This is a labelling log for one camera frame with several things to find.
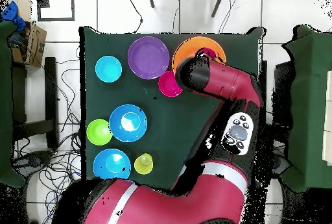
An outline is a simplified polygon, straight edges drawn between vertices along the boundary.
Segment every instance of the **orange plate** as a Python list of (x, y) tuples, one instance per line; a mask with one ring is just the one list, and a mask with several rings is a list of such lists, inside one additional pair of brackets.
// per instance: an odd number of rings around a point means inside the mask
[(221, 46), (214, 40), (206, 37), (193, 37), (184, 41), (175, 50), (172, 58), (172, 69), (175, 73), (177, 66), (181, 61), (190, 56), (195, 56), (196, 52), (201, 48), (210, 48), (216, 53), (215, 60), (220, 63), (226, 62), (226, 56)]

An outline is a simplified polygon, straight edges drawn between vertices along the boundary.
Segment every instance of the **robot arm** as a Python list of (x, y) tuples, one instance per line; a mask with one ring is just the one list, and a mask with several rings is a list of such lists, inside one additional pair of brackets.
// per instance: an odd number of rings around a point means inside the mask
[(85, 201), (80, 224), (238, 224), (255, 157), (261, 98), (251, 75), (209, 57), (181, 63), (184, 90), (221, 100), (170, 192), (104, 180)]

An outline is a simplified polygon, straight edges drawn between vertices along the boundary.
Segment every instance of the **light green bowl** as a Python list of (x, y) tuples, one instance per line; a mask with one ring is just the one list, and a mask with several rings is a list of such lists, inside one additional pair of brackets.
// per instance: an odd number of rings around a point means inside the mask
[(113, 134), (110, 132), (106, 120), (96, 119), (88, 125), (86, 136), (92, 144), (102, 146), (111, 140)]

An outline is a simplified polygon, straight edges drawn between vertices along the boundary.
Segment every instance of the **bowl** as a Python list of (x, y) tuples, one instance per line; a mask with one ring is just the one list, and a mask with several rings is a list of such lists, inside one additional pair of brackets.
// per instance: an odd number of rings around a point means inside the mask
[(171, 70), (160, 76), (158, 86), (162, 94), (167, 97), (176, 97), (183, 91), (176, 83), (174, 72)]
[(113, 56), (103, 56), (96, 63), (96, 74), (103, 82), (115, 82), (122, 73), (122, 66)]
[(147, 117), (138, 106), (126, 104), (118, 106), (111, 114), (110, 130), (122, 142), (139, 140), (147, 131)]
[(92, 144), (102, 146), (111, 140), (112, 133), (108, 128), (108, 122), (106, 120), (96, 119), (88, 125), (86, 136)]
[(105, 149), (93, 161), (93, 172), (101, 179), (127, 179), (131, 169), (129, 158), (118, 149)]

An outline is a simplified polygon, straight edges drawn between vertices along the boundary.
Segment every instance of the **yellow cup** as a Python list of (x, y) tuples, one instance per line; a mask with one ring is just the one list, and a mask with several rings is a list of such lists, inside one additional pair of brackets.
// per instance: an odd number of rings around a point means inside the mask
[(144, 153), (137, 157), (134, 163), (134, 168), (141, 175), (147, 175), (153, 168), (152, 157), (148, 153)]

